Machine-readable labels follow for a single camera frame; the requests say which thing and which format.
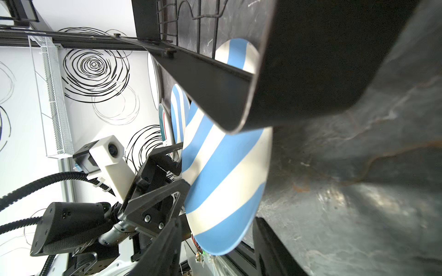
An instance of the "gray marble surface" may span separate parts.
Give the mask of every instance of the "gray marble surface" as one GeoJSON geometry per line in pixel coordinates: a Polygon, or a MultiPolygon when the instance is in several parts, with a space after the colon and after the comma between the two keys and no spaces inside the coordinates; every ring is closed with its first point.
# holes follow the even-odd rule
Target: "gray marble surface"
{"type": "MultiPolygon", "coordinates": [[[[202,13],[214,3],[202,0],[202,13]]],[[[272,4],[230,0],[217,45],[259,47],[272,4]]],[[[182,9],[179,45],[195,51],[196,21],[182,9]]],[[[201,34],[210,56],[213,19],[201,34]]],[[[170,107],[175,81],[162,73],[170,107]]],[[[442,274],[441,73],[442,2],[423,0],[356,105],[274,128],[258,215],[310,275],[442,274]]],[[[253,245],[251,229],[244,240],[253,245]]]]}

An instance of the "black bracket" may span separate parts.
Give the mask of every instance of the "black bracket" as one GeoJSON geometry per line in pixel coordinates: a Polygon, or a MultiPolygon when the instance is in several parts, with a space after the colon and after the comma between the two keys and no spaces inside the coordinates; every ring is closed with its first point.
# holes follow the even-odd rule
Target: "black bracket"
{"type": "Polygon", "coordinates": [[[181,222],[172,219],[128,276],[178,275],[180,251],[181,222]]]}
{"type": "Polygon", "coordinates": [[[69,268],[63,276],[83,276],[98,273],[108,267],[119,256],[117,246],[104,246],[98,242],[83,253],[70,255],[69,268]]]}
{"type": "Polygon", "coordinates": [[[156,237],[168,221],[178,217],[189,189],[190,185],[184,179],[176,180],[175,182],[130,200],[126,209],[118,218],[134,226],[138,232],[156,237]],[[173,194],[176,194],[177,197],[174,199],[169,210],[161,209],[156,211],[152,208],[173,194]],[[154,216],[161,215],[158,214],[158,212],[164,213],[164,221],[158,221],[154,218],[154,216]]]}
{"type": "Polygon", "coordinates": [[[308,276],[263,218],[253,221],[253,243],[258,275],[308,276]]]}

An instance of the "camera lens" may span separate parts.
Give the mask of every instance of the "camera lens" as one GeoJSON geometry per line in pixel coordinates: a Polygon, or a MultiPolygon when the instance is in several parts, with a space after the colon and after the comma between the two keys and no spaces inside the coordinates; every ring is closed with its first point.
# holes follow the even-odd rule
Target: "camera lens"
{"type": "Polygon", "coordinates": [[[117,146],[115,146],[112,143],[109,143],[109,146],[107,148],[109,149],[109,153],[110,153],[110,155],[112,157],[114,157],[114,158],[117,157],[117,155],[118,155],[118,148],[117,148],[117,146]]]}

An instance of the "blue and white striped plate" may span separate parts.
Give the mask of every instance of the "blue and white striped plate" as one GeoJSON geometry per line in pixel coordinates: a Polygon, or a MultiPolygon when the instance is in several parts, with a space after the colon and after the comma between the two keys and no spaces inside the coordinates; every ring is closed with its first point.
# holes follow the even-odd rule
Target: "blue and white striped plate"
{"type": "MultiPolygon", "coordinates": [[[[244,39],[227,41],[216,51],[217,60],[251,73],[258,56],[244,39]]],[[[182,152],[182,177],[191,189],[184,207],[204,251],[230,252],[250,227],[267,181],[272,132],[266,128],[226,135],[191,104],[182,152]]]]}
{"type": "Polygon", "coordinates": [[[186,131],[187,116],[189,114],[190,103],[182,88],[175,84],[172,88],[170,97],[170,110],[172,116],[173,136],[175,143],[184,141],[184,132],[186,131]]]}
{"type": "MultiPolygon", "coordinates": [[[[158,107],[158,117],[160,119],[161,139],[163,140],[163,147],[172,146],[175,144],[175,138],[173,137],[172,123],[169,113],[160,103],[158,107]]],[[[173,159],[175,154],[170,153],[170,157],[173,159]]]]}

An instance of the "white camera housing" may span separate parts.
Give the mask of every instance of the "white camera housing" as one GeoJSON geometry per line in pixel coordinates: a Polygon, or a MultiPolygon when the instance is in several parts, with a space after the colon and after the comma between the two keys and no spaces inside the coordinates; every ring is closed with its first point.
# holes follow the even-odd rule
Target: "white camera housing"
{"type": "Polygon", "coordinates": [[[89,149],[100,171],[88,175],[88,179],[98,178],[111,187],[120,203],[123,203],[132,185],[135,174],[124,161],[124,146],[111,135],[102,138],[89,149]]]}

